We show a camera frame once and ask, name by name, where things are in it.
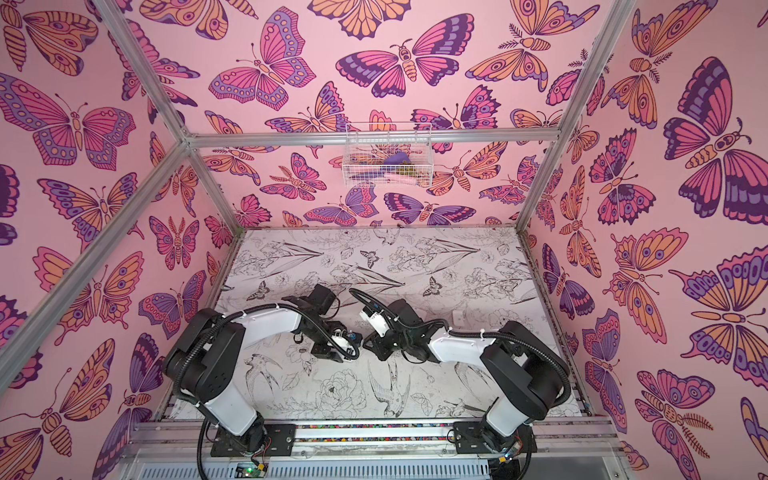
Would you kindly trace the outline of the white battery cover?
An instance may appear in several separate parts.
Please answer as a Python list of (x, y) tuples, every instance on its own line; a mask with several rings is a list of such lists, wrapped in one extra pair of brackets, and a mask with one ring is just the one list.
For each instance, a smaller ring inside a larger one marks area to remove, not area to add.
[(463, 328), (466, 326), (466, 319), (462, 310), (454, 310), (452, 312), (452, 322), (457, 328)]

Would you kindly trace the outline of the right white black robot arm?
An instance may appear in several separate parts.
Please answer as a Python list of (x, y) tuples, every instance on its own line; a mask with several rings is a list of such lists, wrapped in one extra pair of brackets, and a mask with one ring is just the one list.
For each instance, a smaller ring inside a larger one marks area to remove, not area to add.
[(567, 363), (517, 321), (499, 330), (460, 331), (444, 319), (423, 320), (404, 300), (386, 305), (365, 294), (360, 303), (361, 317), (374, 329), (363, 347), (378, 359), (399, 351), (408, 361), (463, 364), (490, 376), (501, 397), (480, 421), (488, 440), (514, 437), (571, 397)]

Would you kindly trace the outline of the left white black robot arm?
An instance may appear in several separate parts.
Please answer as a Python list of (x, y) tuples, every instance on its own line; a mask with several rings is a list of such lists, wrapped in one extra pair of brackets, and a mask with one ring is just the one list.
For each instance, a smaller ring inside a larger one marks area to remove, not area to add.
[(163, 364), (173, 395), (192, 405), (241, 450), (255, 452), (266, 441), (266, 428), (236, 379), (244, 352), (290, 333), (310, 341), (310, 353), (319, 359), (358, 359), (362, 335), (328, 314), (337, 303), (330, 289), (316, 285), (308, 295), (286, 296), (240, 312), (198, 311)]

